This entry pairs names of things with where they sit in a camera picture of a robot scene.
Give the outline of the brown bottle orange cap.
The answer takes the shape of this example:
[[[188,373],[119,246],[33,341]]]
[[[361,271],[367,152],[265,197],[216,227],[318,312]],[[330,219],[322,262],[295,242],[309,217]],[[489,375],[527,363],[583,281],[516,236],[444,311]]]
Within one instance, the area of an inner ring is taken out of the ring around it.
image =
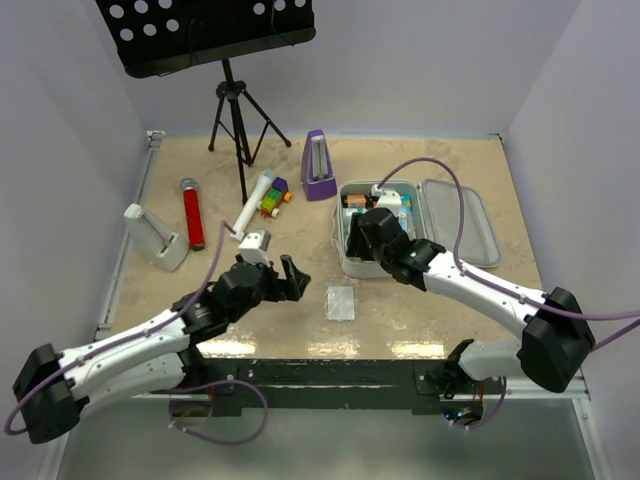
[[[349,194],[341,197],[342,206],[344,208],[373,208],[377,200],[375,197],[367,196],[364,194]]]

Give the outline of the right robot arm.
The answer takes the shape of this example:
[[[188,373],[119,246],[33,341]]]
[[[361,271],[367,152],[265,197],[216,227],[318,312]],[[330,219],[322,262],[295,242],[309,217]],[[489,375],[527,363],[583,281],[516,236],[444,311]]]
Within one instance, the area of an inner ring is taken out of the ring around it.
[[[546,293],[460,263],[445,247],[410,238],[386,208],[355,215],[351,231],[397,282],[455,300],[512,334],[510,341],[471,340],[456,347],[445,369],[456,392],[469,392],[490,377],[524,376],[562,393],[594,349],[576,297],[563,288]]]

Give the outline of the grey medicine case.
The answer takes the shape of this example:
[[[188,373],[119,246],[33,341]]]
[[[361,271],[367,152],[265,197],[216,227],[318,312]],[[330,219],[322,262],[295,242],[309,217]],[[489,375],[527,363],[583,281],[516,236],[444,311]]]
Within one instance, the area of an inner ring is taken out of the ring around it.
[[[352,261],[346,256],[346,241],[350,219],[358,208],[344,208],[341,197],[368,194],[371,181],[349,181],[338,188],[338,200],[332,214],[331,244],[338,252],[343,272],[356,279],[385,278],[387,273],[374,261]],[[478,268],[496,268],[502,263],[502,253],[480,195],[464,187],[458,196],[455,184],[425,179],[419,184],[407,180],[388,181],[385,188],[411,197],[415,238],[426,238],[451,251],[461,239],[458,253],[462,261]]]

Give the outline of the clear bag silver sachet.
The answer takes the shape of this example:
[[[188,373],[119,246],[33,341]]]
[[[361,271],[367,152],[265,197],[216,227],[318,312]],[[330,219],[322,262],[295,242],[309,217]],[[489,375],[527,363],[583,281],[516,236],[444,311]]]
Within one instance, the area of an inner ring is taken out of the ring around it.
[[[326,288],[326,318],[333,322],[356,320],[356,289],[348,283],[332,283]]]

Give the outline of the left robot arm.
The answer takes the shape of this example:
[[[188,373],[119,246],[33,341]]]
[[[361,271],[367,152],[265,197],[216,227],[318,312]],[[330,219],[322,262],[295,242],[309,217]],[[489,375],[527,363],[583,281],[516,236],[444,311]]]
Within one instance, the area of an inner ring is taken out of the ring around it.
[[[72,430],[110,403],[156,391],[196,392],[209,375],[199,344],[223,335],[262,302],[298,301],[311,281],[290,256],[238,260],[171,308],[105,340],[57,351],[34,349],[13,385],[21,433],[35,445]]]

